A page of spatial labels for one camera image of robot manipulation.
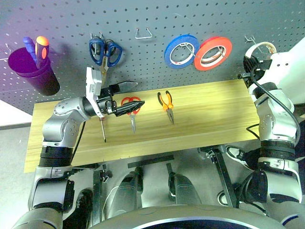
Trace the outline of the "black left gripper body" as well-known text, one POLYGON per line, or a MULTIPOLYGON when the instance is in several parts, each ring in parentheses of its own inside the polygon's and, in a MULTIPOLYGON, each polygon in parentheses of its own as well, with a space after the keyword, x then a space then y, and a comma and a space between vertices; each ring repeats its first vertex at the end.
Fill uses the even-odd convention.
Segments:
POLYGON ((118 92, 120 92, 118 84, 113 84, 101 89, 100 95, 98 95, 97 104, 103 114, 116 115, 117 104, 112 97, 118 92))

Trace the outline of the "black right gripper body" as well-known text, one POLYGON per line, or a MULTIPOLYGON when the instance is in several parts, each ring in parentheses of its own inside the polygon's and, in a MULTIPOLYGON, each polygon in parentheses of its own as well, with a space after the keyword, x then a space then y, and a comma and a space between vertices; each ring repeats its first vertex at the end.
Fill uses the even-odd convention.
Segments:
POLYGON ((253 70, 254 72, 256 71, 265 71, 268 70, 271 66, 272 63, 272 59, 269 60, 258 60, 258 59, 254 59, 254 67, 253 70))

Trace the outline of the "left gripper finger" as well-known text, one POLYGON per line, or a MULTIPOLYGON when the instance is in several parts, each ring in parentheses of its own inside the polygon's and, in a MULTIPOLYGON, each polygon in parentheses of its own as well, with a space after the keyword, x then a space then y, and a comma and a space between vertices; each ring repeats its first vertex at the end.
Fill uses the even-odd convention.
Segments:
POLYGON ((124 105, 121 105, 120 107, 117 107, 115 110, 116 117, 132 113, 133 111, 137 111, 144 105, 145 101, 132 101, 127 102, 124 105))
POLYGON ((133 82, 133 81, 124 81, 124 82, 118 83, 119 92, 120 93, 130 92, 137 85, 138 85, 138 83, 137 82, 133 82))

